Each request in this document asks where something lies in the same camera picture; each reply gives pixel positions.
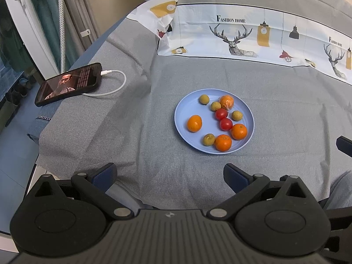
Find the orange mandarin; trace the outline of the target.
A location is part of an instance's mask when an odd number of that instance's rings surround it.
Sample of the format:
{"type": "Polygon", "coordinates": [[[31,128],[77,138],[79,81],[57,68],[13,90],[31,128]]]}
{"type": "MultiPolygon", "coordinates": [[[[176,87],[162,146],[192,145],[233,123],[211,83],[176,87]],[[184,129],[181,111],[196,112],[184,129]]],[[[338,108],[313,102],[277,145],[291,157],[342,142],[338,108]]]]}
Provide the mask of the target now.
{"type": "Polygon", "coordinates": [[[233,108],[235,104],[235,99],[230,96],[230,95],[224,95],[220,97],[219,103],[221,104],[221,107],[227,111],[233,108]]]}
{"type": "Polygon", "coordinates": [[[226,134],[221,134],[216,137],[214,142],[216,150],[220,152],[228,151],[232,146],[232,139],[226,134]]]}
{"type": "Polygon", "coordinates": [[[242,140],[247,136],[247,128],[244,124],[237,123],[231,128],[231,136],[235,140],[242,140]]]}
{"type": "Polygon", "coordinates": [[[202,118],[199,115],[191,116],[187,121],[187,129],[190,132],[198,132],[202,128],[202,118]]]}

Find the yellow-green longan fruit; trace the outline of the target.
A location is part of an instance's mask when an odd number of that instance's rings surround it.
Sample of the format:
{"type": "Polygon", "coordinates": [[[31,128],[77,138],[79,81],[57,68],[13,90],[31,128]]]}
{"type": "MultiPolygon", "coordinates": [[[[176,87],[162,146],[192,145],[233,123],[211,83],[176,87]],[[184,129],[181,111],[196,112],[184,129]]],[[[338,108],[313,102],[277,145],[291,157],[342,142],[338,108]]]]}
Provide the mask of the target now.
{"type": "Polygon", "coordinates": [[[219,110],[219,109],[221,109],[221,108],[222,108],[222,105],[221,105],[219,102],[217,102],[217,101],[212,102],[212,104],[211,104],[211,110],[212,110],[213,112],[216,112],[217,110],[219,110]]]}
{"type": "Polygon", "coordinates": [[[215,142],[215,136],[213,134],[206,134],[202,140],[202,143],[204,146],[212,146],[214,142],[215,142]]]}
{"type": "Polygon", "coordinates": [[[209,97],[206,94],[202,94],[199,97],[199,102],[203,105],[207,105],[209,103],[209,97]]]}

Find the red cherry tomato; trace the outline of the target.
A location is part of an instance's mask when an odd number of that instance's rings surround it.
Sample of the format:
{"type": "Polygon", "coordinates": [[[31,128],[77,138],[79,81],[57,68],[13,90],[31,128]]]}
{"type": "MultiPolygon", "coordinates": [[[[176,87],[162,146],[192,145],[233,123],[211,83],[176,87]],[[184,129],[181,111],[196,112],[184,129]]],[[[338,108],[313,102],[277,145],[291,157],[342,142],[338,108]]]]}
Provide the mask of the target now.
{"type": "Polygon", "coordinates": [[[231,130],[233,127],[233,122],[229,118],[223,118],[220,121],[220,129],[223,131],[231,130]]]}
{"type": "Polygon", "coordinates": [[[227,118],[228,116],[228,111],[224,108],[219,108],[218,110],[216,110],[215,112],[215,118],[219,121],[227,118]]]}

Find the orange mandarin front on plate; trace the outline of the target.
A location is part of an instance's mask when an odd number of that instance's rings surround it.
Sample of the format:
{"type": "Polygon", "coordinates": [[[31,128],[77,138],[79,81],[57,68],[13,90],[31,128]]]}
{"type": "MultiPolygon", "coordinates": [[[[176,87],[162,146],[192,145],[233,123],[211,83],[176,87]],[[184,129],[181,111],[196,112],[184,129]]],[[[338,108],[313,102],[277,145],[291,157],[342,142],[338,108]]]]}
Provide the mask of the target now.
{"type": "Polygon", "coordinates": [[[231,128],[231,136],[235,140],[242,140],[247,136],[247,128],[244,124],[237,123],[231,128]]]}

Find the red cherry tomato on plate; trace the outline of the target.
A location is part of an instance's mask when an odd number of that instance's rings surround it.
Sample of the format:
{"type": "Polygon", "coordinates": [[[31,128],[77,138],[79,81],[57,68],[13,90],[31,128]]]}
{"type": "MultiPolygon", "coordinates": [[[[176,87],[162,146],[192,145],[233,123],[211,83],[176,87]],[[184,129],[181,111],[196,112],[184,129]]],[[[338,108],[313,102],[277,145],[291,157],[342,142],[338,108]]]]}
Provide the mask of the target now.
{"type": "Polygon", "coordinates": [[[220,121],[220,129],[223,131],[231,130],[233,127],[233,122],[229,118],[223,118],[220,121]]]}

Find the yellow-green longan on plate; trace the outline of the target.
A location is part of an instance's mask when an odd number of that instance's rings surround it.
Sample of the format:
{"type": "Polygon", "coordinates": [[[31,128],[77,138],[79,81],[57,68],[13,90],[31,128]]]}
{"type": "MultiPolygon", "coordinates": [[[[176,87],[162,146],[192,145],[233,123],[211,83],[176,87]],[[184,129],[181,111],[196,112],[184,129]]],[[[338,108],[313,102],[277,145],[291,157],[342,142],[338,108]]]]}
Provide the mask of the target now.
{"type": "Polygon", "coordinates": [[[232,112],[231,118],[232,118],[235,122],[239,122],[239,121],[241,121],[242,118],[243,118],[243,113],[240,112],[239,110],[235,110],[235,111],[232,112]]]}

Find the light blue plate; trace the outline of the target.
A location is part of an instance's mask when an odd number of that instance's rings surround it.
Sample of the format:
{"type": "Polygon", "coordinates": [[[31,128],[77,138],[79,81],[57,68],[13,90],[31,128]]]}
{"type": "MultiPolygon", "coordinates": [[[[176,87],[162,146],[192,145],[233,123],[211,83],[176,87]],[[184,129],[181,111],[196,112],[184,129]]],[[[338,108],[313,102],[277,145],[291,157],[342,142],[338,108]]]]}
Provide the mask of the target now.
{"type": "Polygon", "coordinates": [[[255,130],[254,116],[247,104],[231,92],[214,88],[193,91],[183,97],[175,108],[174,123],[179,135],[188,145],[203,153],[214,155],[230,154],[242,149],[251,140],[255,130]],[[222,96],[229,95],[235,101],[229,113],[235,110],[243,113],[243,118],[239,123],[247,128],[247,135],[239,141],[233,139],[231,147],[227,151],[221,152],[214,145],[203,145],[203,138],[206,134],[213,134],[214,136],[231,135],[230,132],[220,128],[220,121],[216,119],[215,113],[211,110],[211,105],[203,105],[199,102],[199,97],[203,94],[209,97],[210,103],[219,101],[222,96]],[[202,119],[202,127],[197,132],[191,132],[187,128],[187,122],[193,115],[198,115],[202,119]]]}

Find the grey bed cover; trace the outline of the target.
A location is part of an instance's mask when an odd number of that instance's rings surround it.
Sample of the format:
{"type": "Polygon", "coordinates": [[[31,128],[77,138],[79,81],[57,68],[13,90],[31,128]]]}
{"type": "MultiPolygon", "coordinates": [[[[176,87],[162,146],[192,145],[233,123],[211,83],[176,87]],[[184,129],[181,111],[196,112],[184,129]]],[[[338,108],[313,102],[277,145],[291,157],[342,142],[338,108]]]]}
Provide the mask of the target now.
{"type": "Polygon", "coordinates": [[[38,164],[61,179],[113,162],[115,197],[132,207],[208,210],[232,196],[223,167],[233,163],[271,179],[298,175],[325,209],[351,205],[351,159],[337,149],[351,137],[351,86],[312,67],[157,55],[158,39],[125,19],[92,58],[110,73],[102,98],[71,97],[41,111],[38,164]],[[174,124],[185,95],[219,88],[243,99],[255,131],[222,155],[189,146],[174,124]]]}

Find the black smartphone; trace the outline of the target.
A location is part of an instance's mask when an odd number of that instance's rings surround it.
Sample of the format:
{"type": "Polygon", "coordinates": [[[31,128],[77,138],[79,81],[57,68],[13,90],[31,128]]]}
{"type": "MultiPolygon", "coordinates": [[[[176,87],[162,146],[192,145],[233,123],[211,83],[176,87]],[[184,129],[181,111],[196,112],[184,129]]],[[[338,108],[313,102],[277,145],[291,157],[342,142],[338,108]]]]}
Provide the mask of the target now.
{"type": "Polygon", "coordinates": [[[92,63],[46,80],[38,90],[35,105],[42,107],[56,101],[89,93],[101,82],[102,65],[92,63]]]}

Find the deer print folded sheet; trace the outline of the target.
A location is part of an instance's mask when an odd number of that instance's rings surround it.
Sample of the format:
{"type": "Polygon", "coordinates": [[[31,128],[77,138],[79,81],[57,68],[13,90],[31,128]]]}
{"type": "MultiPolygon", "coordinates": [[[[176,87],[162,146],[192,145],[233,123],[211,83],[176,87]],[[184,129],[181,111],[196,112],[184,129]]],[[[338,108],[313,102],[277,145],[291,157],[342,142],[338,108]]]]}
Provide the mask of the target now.
{"type": "Polygon", "coordinates": [[[312,67],[351,82],[351,5],[344,0],[144,0],[128,14],[158,54],[312,67]]]}

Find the grey curtain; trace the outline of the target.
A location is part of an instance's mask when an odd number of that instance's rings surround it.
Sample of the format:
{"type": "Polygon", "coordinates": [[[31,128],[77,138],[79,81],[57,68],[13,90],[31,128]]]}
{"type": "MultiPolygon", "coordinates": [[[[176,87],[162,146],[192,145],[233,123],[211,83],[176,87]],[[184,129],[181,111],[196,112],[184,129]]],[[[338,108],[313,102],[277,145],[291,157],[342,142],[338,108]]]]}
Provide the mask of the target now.
{"type": "Polygon", "coordinates": [[[95,22],[89,0],[64,0],[70,16],[69,24],[75,28],[70,30],[81,55],[99,37],[99,30],[95,22]]]}

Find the speckled white pole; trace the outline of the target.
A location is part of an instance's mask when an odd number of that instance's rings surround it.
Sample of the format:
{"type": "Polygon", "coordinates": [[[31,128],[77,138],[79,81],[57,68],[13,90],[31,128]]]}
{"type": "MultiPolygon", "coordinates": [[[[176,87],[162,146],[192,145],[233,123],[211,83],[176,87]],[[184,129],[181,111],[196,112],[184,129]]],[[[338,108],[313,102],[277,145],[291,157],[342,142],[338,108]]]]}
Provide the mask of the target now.
{"type": "Polygon", "coordinates": [[[64,0],[58,1],[59,9],[59,39],[60,39],[60,73],[66,71],[66,32],[64,21],[64,0]]]}

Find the white door frame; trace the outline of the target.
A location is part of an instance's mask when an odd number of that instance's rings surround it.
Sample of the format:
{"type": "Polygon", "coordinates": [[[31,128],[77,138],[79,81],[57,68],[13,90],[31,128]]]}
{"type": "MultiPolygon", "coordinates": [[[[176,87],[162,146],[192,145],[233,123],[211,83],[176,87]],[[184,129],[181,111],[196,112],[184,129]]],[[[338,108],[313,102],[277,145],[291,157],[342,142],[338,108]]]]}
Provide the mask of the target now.
{"type": "Polygon", "coordinates": [[[45,80],[60,73],[32,0],[5,0],[33,63],[45,80]]]}

